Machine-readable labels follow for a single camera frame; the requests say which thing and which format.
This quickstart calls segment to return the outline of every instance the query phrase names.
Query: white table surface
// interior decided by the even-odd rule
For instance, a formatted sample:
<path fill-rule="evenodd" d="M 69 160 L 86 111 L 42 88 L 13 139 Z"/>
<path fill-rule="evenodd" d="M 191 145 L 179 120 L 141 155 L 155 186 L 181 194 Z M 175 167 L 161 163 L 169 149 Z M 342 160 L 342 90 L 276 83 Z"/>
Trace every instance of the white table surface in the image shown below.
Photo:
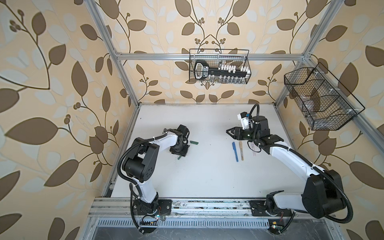
<path fill-rule="evenodd" d="M 248 198 L 265 197 L 277 190 L 303 191 L 305 182 L 264 151 L 253 156 L 247 141 L 243 141 L 241 160 L 239 141 L 225 131 L 241 126 L 237 114 L 251 108 L 247 104 L 143 105 L 126 149 L 137 137 L 158 136 L 164 128 L 177 129 L 180 124 L 189 129 L 189 140 L 199 142 L 189 144 L 186 157 L 180 160 L 169 149 L 159 153 L 151 177 L 159 197 Z M 273 106 L 261 104 L 260 115 L 268 119 L 271 134 L 289 144 Z M 236 143 L 239 162 L 232 142 Z M 129 182 L 118 176 L 111 197 L 130 197 Z"/>

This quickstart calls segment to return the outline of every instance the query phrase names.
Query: leaf pattern wallpaper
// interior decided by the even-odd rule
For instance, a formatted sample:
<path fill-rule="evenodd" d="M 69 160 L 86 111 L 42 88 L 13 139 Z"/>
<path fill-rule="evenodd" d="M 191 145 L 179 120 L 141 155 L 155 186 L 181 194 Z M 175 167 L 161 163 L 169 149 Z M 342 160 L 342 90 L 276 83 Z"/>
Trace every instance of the leaf pattern wallpaper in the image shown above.
<path fill-rule="evenodd" d="M 383 52 L 384 2 L 346 0 L 312 58 L 328 67 L 364 104 L 361 114 L 384 135 Z M 353 122 L 338 131 L 311 131 L 291 95 L 279 110 L 299 152 L 341 175 L 354 209 L 353 220 L 340 225 L 346 238 L 384 239 L 384 157 Z"/>
<path fill-rule="evenodd" d="M 134 107 L 81 1 L 0 13 L 0 238 L 73 240 Z"/>

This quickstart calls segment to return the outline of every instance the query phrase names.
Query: metal bar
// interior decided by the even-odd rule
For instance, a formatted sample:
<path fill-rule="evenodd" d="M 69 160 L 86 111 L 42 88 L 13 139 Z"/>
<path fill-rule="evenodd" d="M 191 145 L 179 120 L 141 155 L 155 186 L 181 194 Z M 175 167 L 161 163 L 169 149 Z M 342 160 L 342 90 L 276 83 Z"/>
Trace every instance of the metal bar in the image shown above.
<path fill-rule="evenodd" d="M 107 48 L 108 53 L 111 56 L 111 60 L 113 61 L 118 73 L 121 76 L 122 83 L 123 83 L 125 89 L 127 89 L 127 92 L 132 99 L 133 105 L 135 107 L 138 107 L 139 101 L 137 100 L 135 91 L 134 91 L 130 81 L 128 80 L 128 77 L 124 71 L 123 65 L 116 58 L 116 51 L 113 47 L 111 38 L 110 38 L 109 33 L 107 31 L 107 28 L 105 27 L 104 22 L 99 15 L 95 1 L 94 0 L 85 0 L 85 5 L 87 6 L 88 12 L 90 13 L 93 21 L 95 22 L 97 29 L 99 30 L 101 38 L 104 41 L 104 45 Z"/>
<path fill-rule="evenodd" d="M 321 37 L 323 36 L 324 32 L 327 30 L 333 18 L 336 16 L 337 12 L 340 10 L 343 3 L 344 3 L 344 0 L 332 0 L 330 2 L 323 18 L 321 19 L 319 25 L 316 27 L 310 41 L 308 42 L 307 46 L 303 51 L 304 56 L 310 56 L 313 53 Z"/>
<path fill-rule="evenodd" d="M 316 67 L 316 63 L 313 61 L 311 57 L 304 59 L 305 64 L 308 67 L 314 68 Z M 338 89 L 337 86 L 334 85 L 333 81 L 331 81 L 328 75 L 324 74 L 326 80 L 335 88 Z M 354 106 L 353 103 L 349 100 L 348 97 L 342 91 L 338 91 L 340 96 L 344 98 L 349 105 Z M 355 125 L 360 129 L 361 132 L 373 143 L 373 145 L 377 148 L 377 150 L 384 156 L 384 136 L 370 123 L 368 119 L 366 119 L 362 114 L 357 115 L 352 120 Z"/>
<path fill-rule="evenodd" d="M 104 186 L 102 196 L 105 196 L 107 194 L 107 192 L 109 190 L 109 186 L 111 185 L 112 181 L 114 181 L 116 178 L 118 161 L 120 159 L 120 156 L 123 155 L 123 153 L 127 149 L 129 140 L 130 140 L 132 132 L 133 132 L 133 128 L 135 127 L 135 124 L 136 124 L 137 116 L 139 115 L 139 111 L 140 111 L 139 108 L 135 108 L 133 113 L 132 113 L 132 117 L 131 117 L 131 120 L 129 121 L 127 131 L 125 132 L 124 137 L 120 143 L 120 149 L 116 155 L 115 162 L 114 162 L 112 169 L 109 173 L 109 176 L 107 178 L 107 179 L 109 179 L 109 181 L 107 181 L 105 186 Z"/>
<path fill-rule="evenodd" d="M 204 56 L 207 55 L 217 56 L 217 54 L 204 54 Z M 244 54 L 231 54 L 231 56 L 243 55 Z M 189 54 L 173 53 L 117 53 L 116 56 L 118 60 L 189 60 Z M 302 54 L 248 54 L 249 61 L 301 61 L 302 59 Z"/>
<path fill-rule="evenodd" d="M 302 68 L 303 64 L 304 64 L 304 62 L 303 62 L 303 59 L 302 59 L 300 62 L 296 63 L 296 65 L 295 65 L 295 67 L 294 67 L 294 69 L 292 71 L 297 70 L 299 68 Z M 284 85 L 283 89 L 280 92 L 280 95 L 277 97 L 277 99 L 275 101 L 275 106 L 276 107 L 280 106 L 280 104 L 284 101 L 284 98 L 287 96 L 287 94 L 288 94 L 288 89 Z"/>

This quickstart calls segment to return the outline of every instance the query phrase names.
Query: brown leaf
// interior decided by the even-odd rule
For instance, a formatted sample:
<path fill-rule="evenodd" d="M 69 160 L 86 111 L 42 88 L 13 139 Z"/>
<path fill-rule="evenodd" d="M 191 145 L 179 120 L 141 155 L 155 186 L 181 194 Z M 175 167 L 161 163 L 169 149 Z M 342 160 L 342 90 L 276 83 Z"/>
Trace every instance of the brown leaf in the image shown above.
<path fill-rule="evenodd" d="M 235 93 L 235 90 L 225 91 L 221 94 L 221 98 L 229 98 Z"/>
<path fill-rule="evenodd" d="M 73 3 L 76 5 L 81 5 L 83 3 L 83 0 L 73 0 Z"/>
<path fill-rule="evenodd" d="M 89 137 L 89 145 L 92 152 L 96 154 L 100 154 L 104 150 L 104 144 L 97 137 Z"/>
<path fill-rule="evenodd" d="M 325 36 L 325 40 L 328 42 L 336 41 L 337 39 L 341 38 L 343 34 L 347 31 L 347 27 L 343 25 L 337 25 L 331 28 L 327 35 Z"/>
<path fill-rule="evenodd" d="M 0 89 L 0 113 L 13 107 L 20 99 L 19 92 L 10 88 Z"/>
<path fill-rule="evenodd" d="M 183 17 L 189 17 L 191 15 L 191 5 L 186 0 L 175 0 L 176 9 Z"/>
<path fill-rule="evenodd" d="M 145 28 L 147 22 L 140 19 L 133 19 L 128 22 L 128 28 L 132 31 L 141 31 Z"/>
<path fill-rule="evenodd" d="M 159 100 L 154 101 L 154 103 L 156 103 L 156 104 L 165 104 L 166 100 L 165 99 L 159 99 Z"/>
<path fill-rule="evenodd" d="M 299 129 L 300 129 L 300 133 L 303 137 L 306 137 L 308 134 L 307 134 L 307 128 L 304 126 L 304 124 L 300 121 L 300 124 L 299 124 Z"/>
<path fill-rule="evenodd" d="M 60 63 L 63 62 L 65 58 L 65 53 L 66 53 L 65 44 L 53 47 L 51 48 L 51 50 L 49 50 L 49 53 L 48 53 L 49 60 L 53 65 L 59 65 Z"/>
<path fill-rule="evenodd" d="M 313 28 L 311 30 L 311 34 L 310 34 L 310 37 L 312 37 L 313 33 L 315 32 L 316 28 L 317 28 L 317 24 L 313 25 Z"/>
<path fill-rule="evenodd" d="M 148 85 L 155 86 L 158 83 L 157 80 L 150 81 Z"/>
<path fill-rule="evenodd" d="M 295 27 L 296 22 L 293 19 L 285 18 L 277 20 L 276 24 L 280 30 L 288 31 L 292 30 Z"/>
<path fill-rule="evenodd" d="M 237 54 L 237 48 L 232 49 L 228 54 Z"/>
<path fill-rule="evenodd" d="M 81 30 L 83 31 L 83 34 L 91 39 L 91 40 L 96 40 L 97 39 L 97 33 L 96 30 L 89 24 L 83 24 L 80 26 Z"/>
<path fill-rule="evenodd" d="M 281 70 L 281 64 L 277 65 L 275 67 L 275 69 L 272 71 L 272 74 L 275 75 L 276 73 L 278 73 L 279 71 Z"/>
<path fill-rule="evenodd" d="M 138 64 L 136 64 L 136 70 L 137 70 L 141 75 L 144 75 L 144 74 L 145 74 L 144 69 L 143 69 L 140 65 L 138 65 Z"/>
<path fill-rule="evenodd" d="M 108 33 L 109 33 L 109 37 L 112 38 L 112 30 L 111 30 L 111 27 L 110 27 L 109 25 L 106 25 L 105 27 L 107 28 L 107 31 L 108 31 Z"/>
<path fill-rule="evenodd" d="M 107 59 L 107 67 L 108 67 L 109 74 L 112 76 L 112 71 L 113 71 L 113 69 L 112 69 L 112 61 L 109 58 Z"/>
<path fill-rule="evenodd" d="M 120 90 L 120 95 L 121 95 L 123 98 L 126 98 L 126 97 L 127 97 L 127 90 L 125 90 L 125 88 L 121 89 L 121 90 Z"/>
<path fill-rule="evenodd" d="M 59 240 L 63 236 L 64 229 L 64 220 L 59 217 L 55 217 L 48 232 L 48 240 Z"/>
<path fill-rule="evenodd" d="M 313 18 L 323 10 L 326 4 L 327 0 L 310 0 L 305 10 L 305 14 L 308 18 Z"/>
<path fill-rule="evenodd" d="M 106 143 L 108 141 L 108 132 L 104 127 L 98 126 L 95 127 L 96 137 L 102 142 Z"/>
<path fill-rule="evenodd" d="M 245 13 L 245 11 L 248 9 L 249 7 L 249 3 L 251 2 L 251 0 L 238 0 L 234 5 L 233 5 L 233 8 L 232 8 L 232 14 L 235 16 L 235 17 L 240 17 L 241 15 L 243 15 Z"/>
<path fill-rule="evenodd" d="M 119 16 L 119 5 L 115 0 L 99 0 L 101 9 L 105 14 L 112 18 L 117 19 Z"/>
<path fill-rule="evenodd" d="M 113 136 L 116 136 L 119 130 L 119 120 L 116 120 L 115 125 L 113 126 L 112 134 Z"/>
<path fill-rule="evenodd" d="M 78 61 L 73 65 L 71 78 L 74 89 L 83 97 L 88 91 L 88 80 Z"/>
<path fill-rule="evenodd" d="M 151 96 L 157 96 L 160 94 L 161 94 L 161 92 L 159 92 L 159 91 L 149 91 L 149 95 L 151 95 Z"/>
<path fill-rule="evenodd" d="M 365 56 L 370 64 L 375 67 L 384 65 L 384 50 L 372 46 L 365 47 Z"/>
<path fill-rule="evenodd" d="M 16 171 L 0 178 L 0 201 L 11 192 L 19 177 L 20 171 Z"/>
<path fill-rule="evenodd" d="M 379 126 L 377 128 L 377 130 L 384 136 L 384 124 L 382 124 L 381 126 Z"/>
<path fill-rule="evenodd" d="M 101 172 L 101 169 L 103 168 L 103 165 L 101 164 L 101 162 L 99 162 L 95 169 L 93 170 L 93 173 L 92 173 L 92 176 L 91 176 L 91 180 L 89 182 L 93 182 L 96 180 L 96 178 L 100 175 L 100 172 Z"/>
<path fill-rule="evenodd" d="M 284 50 L 279 50 L 279 51 L 275 51 L 271 54 L 285 54 L 285 51 Z"/>
<path fill-rule="evenodd" d="M 103 92 L 103 99 L 101 100 L 101 104 L 105 112 L 108 112 L 109 107 L 111 106 L 111 94 L 109 93 L 108 87 L 105 87 Z"/>
<path fill-rule="evenodd" d="M 44 186 L 57 187 L 65 183 L 74 175 L 78 167 L 79 167 L 79 162 L 76 161 L 75 159 L 71 159 L 64 162 L 50 175 L 48 180 L 45 182 Z"/>
<path fill-rule="evenodd" d="M 328 63 L 327 63 L 327 61 L 324 58 L 319 58 L 317 60 L 317 62 L 320 63 L 319 64 L 320 69 L 323 70 L 324 73 L 328 73 Z"/>
<path fill-rule="evenodd" d="M 369 240 L 384 239 L 383 227 L 377 220 L 369 221 L 367 225 L 365 225 L 365 233 Z"/>
<path fill-rule="evenodd" d="M 15 125 L 5 136 L 18 142 L 41 145 L 51 140 L 57 131 L 57 126 L 48 119 L 30 118 Z"/>
<path fill-rule="evenodd" d="M 75 240 L 79 229 L 80 227 L 76 227 L 75 229 L 73 229 L 70 233 L 68 233 L 64 240 Z"/>
<path fill-rule="evenodd" d="M 101 69 L 103 68 L 103 65 L 104 65 L 103 57 L 99 57 L 98 59 L 96 59 L 95 70 L 97 73 L 101 71 Z"/>
<path fill-rule="evenodd" d="M 217 102 L 217 96 L 216 95 L 212 95 L 212 94 L 209 94 L 208 95 L 208 98 L 211 102 L 213 103 L 216 103 Z"/>
<path fill-rule="evenodd" d="M 349 63 L 340 76 L 338 87 L 349 96 L 356 89 L 359 83 L 359 74 L 353 63 Z"/>
<path fill-rule="evenodd" d="M 363 238 L 352 230 L 347 229 L 348 236 L 351 240 L 363 240 Z"/>
<path fill-rule="evenodd" d="M 284 107 L 287 108 L 287 106 L 288 106 L 288 98 L 287 97 L 284 98 L 283 104 L 284 104 Z"/>
<path fill-rule="evenodd" d="M 265 85 L 266 85 L 266 81 L 264 81 L 264 80 L 257 80 L 257 83 L 258 83 L 259 85 L 262 85 L 262 86 L 265 86 Z"/>
<path fill-rule="evenodd" d="M 352 162 L 349 167 L 362 183 L 376 189 L 384 189 L 384 178 L 375 169 L 363 162 Z"/>
<path fill-rule="evenodd" d="M 266 94 L 266 92 L 264 90 L 260 90 L 260 91 L 256 91 L 256 92 L 252 92 L 254 95 L 257 95 L 257 96 L 264 96 Z"/>
<path fill-rule="evenodd" d="M 331 155 L 333 151 L 335 151 L 335 147 L 336 138 L 327 138 L 319 145 L 319 152 L 324 156 L 328 156 Z"/>
<path fill-rule="evenodd" d="M 188 92 L 188 91 L 183 91 L 183 90 L 181 90 L 181 91 L 180 91 L 180 94 L 181 94 L 183 97 L 185 97 L 185 98 L 193 98 L 192 93 L 190 93 L 190 92 Z"/>
<path fill-rule="evenodd" d="M 45 18 L 41 12 L 36 13 L 32 18 L 32 29 L 36 35 L 42 34 L 47 28 Z"/>
<path fill-rule="evenodd" d="M 188 83 L 188 84 L 195 84 L 195 83 L 196 83 L 196 79 L 194 79 L 194 78 L 189 79 L 189 80 L 187 80 L 185 83 Z"/>
<path fill-rule="evenodd" d="M 254 100 L 254 99 L 249 99 L 248 100 L 248 104 L 256 104 L 256 103 L 260 103 L 260 102 L 257 101 L 257 100 Z"/>
<path fill-rule="evenodd" d="M 344 1 L 344 4 L 351 7 L 351 6 L 354 6 L 356 5 L 356 0 L 345 0 Z"/>
<path fill-rule="evenodd" d="M 21 214 L 7 214 L 0 217 L 0 234 L 7 231 L 8 228 L 12 227 L 19 219 Z"/>
<path fill-rule="evenodd" d="M 240 35 L 240 29 L 239 27 L 237 26 L 236 23 L 232 22 L 232 23 L 228 23 L 227 25 L 227 31 L 229 34 L 233 35 L 233 36 L 236 36 L 236 35 Z"/>
<path fill-rule="evenodd" d="M 186 23 L 183 27 L 183 30 L 181 30 L 181 35 L 188 36 L 188 35 L 191 35 L 194 31 L 195 31 L 195 24 Z"/>
<path fill-rule="evenodd" d="M 183 71 L 189 70 L 189 66 L 185 62 L 175 62 L 175 64 L 176 64 L 176 66 L 178 66 L 178 68 L 180 68 Z"/>
<path fill-rule="evenodd" d="M 325 139 L 328 138 L 329 130 L 316 130 L 313 135 L 313 142 L 320 145 Z"/>
<path fill-rule="evenodd" d="M 201 103 L 204 100 L 204 98 L 205 98 L 205 94 L 198 95 L 196 97 L 196 102 Z"/>

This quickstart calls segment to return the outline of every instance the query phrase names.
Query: wire basket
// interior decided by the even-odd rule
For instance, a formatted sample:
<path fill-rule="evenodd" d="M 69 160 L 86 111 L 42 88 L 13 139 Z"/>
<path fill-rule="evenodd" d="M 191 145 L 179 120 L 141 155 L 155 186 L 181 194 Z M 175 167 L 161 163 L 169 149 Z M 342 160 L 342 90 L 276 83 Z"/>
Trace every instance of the wire basket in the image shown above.
<path fill-rule="evenodd" d="M 238 49 L 190 49 L 189 81 L 247 84 L 252 74 L 248 53 Z"/>
<path fill-rule="evenodd" d="M 329 70 L 318 63 L 315 68 L 300 68 L 284 75 L 284 84 L 312 130 L 339 130 L 365 107 Z M 324 77 L 330 73 L 333 86 Z M 355 100 L 358 107 L 349 104 Z"/>

